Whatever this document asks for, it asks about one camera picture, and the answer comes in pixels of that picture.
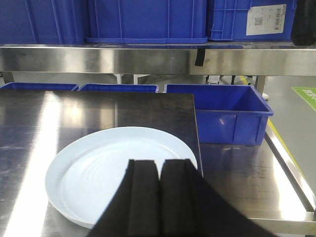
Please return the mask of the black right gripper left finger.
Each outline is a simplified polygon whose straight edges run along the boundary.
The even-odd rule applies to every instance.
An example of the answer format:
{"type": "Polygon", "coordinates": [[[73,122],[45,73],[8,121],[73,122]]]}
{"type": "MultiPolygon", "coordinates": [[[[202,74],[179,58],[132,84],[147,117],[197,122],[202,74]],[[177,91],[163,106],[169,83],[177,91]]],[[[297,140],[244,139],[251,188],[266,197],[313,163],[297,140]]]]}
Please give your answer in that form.
{"type": "Polygon", "coordinates": [[[159,179],[152,160],[130,160],[90,237],[159,236],[159,179]]]}

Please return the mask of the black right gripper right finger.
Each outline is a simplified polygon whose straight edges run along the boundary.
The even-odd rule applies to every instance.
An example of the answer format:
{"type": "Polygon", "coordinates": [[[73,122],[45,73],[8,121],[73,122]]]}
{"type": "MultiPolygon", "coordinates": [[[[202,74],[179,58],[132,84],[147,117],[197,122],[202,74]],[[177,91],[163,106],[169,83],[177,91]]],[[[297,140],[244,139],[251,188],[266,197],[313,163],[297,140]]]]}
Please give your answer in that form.
{"type": "Polygon", "coordinates": [[[161,177],[163,237],[272,237],[224,200],[190,160],[168,159],[161,177]]]}

